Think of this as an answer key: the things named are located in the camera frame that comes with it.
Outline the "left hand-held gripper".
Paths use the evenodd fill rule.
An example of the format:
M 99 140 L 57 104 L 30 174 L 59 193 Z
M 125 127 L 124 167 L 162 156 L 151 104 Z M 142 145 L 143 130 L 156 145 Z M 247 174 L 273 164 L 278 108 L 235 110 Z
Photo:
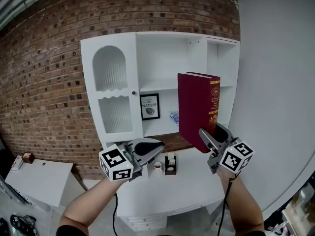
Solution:
M 152 163 L 164 149 L 163 142 L 152 138 L 113 144 L 99 153 L 100 166 L 110 181 L 132 181 L 142 176 L 140 164 Z

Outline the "plain white side desk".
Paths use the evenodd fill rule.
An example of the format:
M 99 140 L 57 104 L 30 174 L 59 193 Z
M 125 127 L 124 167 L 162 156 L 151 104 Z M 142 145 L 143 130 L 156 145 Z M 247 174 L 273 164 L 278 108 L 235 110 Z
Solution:
M 72 163 L 36 159 L 10 171 L 5 182 L 34 207 L 62 214 L 71 201 L 85 192 L 72 174 L 72 167 Z

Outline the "white desk with hutch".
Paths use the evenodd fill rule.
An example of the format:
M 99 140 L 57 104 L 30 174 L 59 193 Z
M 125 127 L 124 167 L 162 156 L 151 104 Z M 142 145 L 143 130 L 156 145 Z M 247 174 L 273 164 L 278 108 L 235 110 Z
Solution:
M 135 32 L 139 96 L 158 93 L 160 118 L 142 120 L 143 136 L 160 139 L 177 135 L 178 126 L 170 111 L 178 110 L 179 73 L 196 72 L 220 77 L 218 123 L 228 126 L 238 79 L 240 43 L 237 40 L 196 33 Z M 104 149 L 119 142 L 102 143 Z M 224 197 L 220 180 L 207 165 L 208 155 L 195 148 L 171 148 L 174 139 L 165 142 L 163 154 L 155 161 L 165 163 L 165 156 L 176 156 L 177 173 L 166 176 L 143 168 L 143 175 L 125 183 L 118 191 L 117 215 L 129 226 L 130 216 L 168 213 L 203 202 L 214 210 Z

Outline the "black framed leaf picture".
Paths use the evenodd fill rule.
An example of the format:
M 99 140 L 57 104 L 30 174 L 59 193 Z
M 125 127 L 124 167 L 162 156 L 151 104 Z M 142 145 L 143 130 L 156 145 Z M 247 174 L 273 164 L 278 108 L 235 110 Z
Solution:
M 142 120 L 159 119 L 159 94 L 151 93 L 140 95 L 140 108 Z

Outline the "person's right forearm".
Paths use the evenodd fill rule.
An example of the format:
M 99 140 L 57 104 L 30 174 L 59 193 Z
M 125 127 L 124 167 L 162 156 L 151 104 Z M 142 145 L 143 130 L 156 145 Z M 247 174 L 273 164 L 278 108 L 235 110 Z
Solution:
M 266 236 L 261 209 L 240 177 L 219 166 L 217 175 L 225 194 L 235 236 Z

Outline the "person's black shirt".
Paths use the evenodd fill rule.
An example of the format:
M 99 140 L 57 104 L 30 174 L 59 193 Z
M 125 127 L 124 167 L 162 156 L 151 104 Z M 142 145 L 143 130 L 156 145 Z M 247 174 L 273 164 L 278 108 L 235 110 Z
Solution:
M 80 229 L 70 226 L 70 225 L 63 225 L 58 227 L 56 231 L 56 236 L 87 236 L 83 231 Z M 252 231 L 243 236 L 266 236 L 265 233 L 262 231 Z

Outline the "person's left forearm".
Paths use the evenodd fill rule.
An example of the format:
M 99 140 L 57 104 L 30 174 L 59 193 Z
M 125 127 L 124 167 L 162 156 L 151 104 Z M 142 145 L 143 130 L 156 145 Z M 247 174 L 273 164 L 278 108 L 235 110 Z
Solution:
M 89 236 L 89 226 L 97 219 L 125 182 L 125 180 L 110 181 L 108 178 L 101 180 L 93 188 L 68 204 L 60 218 L 58 227 L 74 226 Z

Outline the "white cabinet drawer front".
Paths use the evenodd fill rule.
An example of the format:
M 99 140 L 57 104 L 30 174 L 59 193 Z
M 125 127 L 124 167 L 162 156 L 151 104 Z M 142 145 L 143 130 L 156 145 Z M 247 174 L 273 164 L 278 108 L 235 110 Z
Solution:
M 166 213 L 158 213 L 138 217 L 136 216 L 127 217 L 127 220 L 130 223 L 159 223 L 160 221 L 163 221 L 165 219 L 167 219 Z
M 158 221 L 158 222 L 144 222 L 144 223 L 131 223 L 131 228 L 135 232 L 139 231 L 148 231 L 148 230 L 156 230 L 156 229 L 162 229 L 165 228 L 167 225 L 167 222 L 165 221 Z

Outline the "blue white wipes pack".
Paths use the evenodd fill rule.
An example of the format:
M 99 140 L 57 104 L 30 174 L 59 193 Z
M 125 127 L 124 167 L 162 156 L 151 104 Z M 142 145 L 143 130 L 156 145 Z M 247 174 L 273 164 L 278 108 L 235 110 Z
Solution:
M 172 121 L 179 127 L 179 112 L 178 111 L 170 111 L 169 114 Z

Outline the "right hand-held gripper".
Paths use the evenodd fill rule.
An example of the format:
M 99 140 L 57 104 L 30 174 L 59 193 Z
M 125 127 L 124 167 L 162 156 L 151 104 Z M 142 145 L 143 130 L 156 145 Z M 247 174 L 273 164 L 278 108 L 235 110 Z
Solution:
M 219 166 L 226 168 L 232 173 L 239 173 L 248 166 L 254 155 L 254 150 L 240 138 L 234 138 L 232 133 L 220 123 L 215 128 L 215 139 L 219 143 L 227 143 L 220 145 L 218 152 L 213 146 L 212 136 L 207 130 L 200 128 L 199 136 L 206 145 L 208 151 L 212 153 L 208 159 L 208 166 L 215 174 Z

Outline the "black padded chair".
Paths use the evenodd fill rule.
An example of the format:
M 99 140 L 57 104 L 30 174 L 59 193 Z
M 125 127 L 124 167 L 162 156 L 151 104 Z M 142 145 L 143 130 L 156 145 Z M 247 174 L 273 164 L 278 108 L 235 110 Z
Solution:
M 0 176 L 3 179 L 6 179 L 14 160 L 15 157 L 10 151 L 5 149 L 0 150 Z

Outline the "small brown box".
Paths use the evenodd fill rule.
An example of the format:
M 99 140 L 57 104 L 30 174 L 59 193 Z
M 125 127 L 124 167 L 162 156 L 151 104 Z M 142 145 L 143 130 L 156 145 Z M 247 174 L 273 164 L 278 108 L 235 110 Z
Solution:
M 35 156 L 32 153 L 25 152 L 22 156 L 22 160 L 25 163 L 32 164 L 33 161 L 35 160 Z

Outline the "dark red hardcover book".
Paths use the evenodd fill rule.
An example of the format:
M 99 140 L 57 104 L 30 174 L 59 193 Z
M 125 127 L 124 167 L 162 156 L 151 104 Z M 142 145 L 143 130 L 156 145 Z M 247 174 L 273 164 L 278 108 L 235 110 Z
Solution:
M 214 134 L 218 120 L 221 78 L 196 72 L 179 73 L 178 108 L 180 135 L 202 153 L 208 148 L 199 129 Z

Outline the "white and red booklet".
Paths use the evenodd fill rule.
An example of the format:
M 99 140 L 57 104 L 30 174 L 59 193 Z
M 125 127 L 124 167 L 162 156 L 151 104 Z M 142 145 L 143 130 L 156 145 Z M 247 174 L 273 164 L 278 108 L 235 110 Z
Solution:
M 12 166 L 11 166 L 11 170 L 12 171 L 17 171 L 21 168 L 21 166 L 23 165 L 24 161 L 23 161 L 23 158 L 22 156 L 18 155 L 16 156 Z

